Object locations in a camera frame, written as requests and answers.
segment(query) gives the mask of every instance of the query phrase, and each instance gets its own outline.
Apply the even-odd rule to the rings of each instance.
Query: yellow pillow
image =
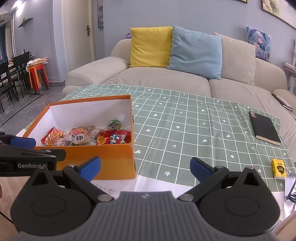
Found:
[[[168,66],[173,27],[131,28],[131,66]]]

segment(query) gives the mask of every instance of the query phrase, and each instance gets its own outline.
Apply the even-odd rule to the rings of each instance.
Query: triangular hole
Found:
[[[37,177],[34,179],[32,186],[47,184],[48,180],[43,172],[38,173]]]
[[[244,180],[245,185],[259,186],[259,182],[254,177],[253,173],[248,173],[246,179]]]

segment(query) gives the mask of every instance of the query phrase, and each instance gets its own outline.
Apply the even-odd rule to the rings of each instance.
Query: box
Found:
[[[285,165],[282,160],[272,159],[271,167],[272,167],[272,173],[274,175],[274,179],[284,180],[287,177]]]
[[[57,163],[57,170],[68,164],[80,165],[93,156],[101,159],[101,171],[96,180],[120,180],[136,177],[133,153],[133,115],[131,96],[106,96],[61,101],[49,104],[36,118],[23,137],[36,140],[35,149],[60,149],[66,151],[64,161]],[[52,128],[69,131],[80,126],[106,128],[112,119],[120,120],[131,131],[131,143],[95,146],[49,147],[41,139]]]

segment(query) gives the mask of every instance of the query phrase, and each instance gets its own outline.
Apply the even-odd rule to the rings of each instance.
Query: green checkered tablecloth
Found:
[[[284,160],[295,172],[282,137],[276,146],[254,138],[248,111],[271,118],[279,132],[279,118],[234,102],[178,91],[128,85],[81,87],[62,100],[108,95],[132,96],[134,151],[137,174],[166,182],[195,186],[189,163],[193,156],[231,171],[253,166],[271,191],[284,191],[273,179],[271,160]]]

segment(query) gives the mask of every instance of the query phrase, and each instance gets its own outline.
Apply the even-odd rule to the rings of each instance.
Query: screw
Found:
[[[98,196],[98,200],[100,202],[109,202],[112,200],[113,197],[111,197],[110,195],[108,194],[101,194]]]
[[[184,202],[191,202],[193,198],[194,198],[193,195],[188,193],[184,193],[179,197],[179,199]]]

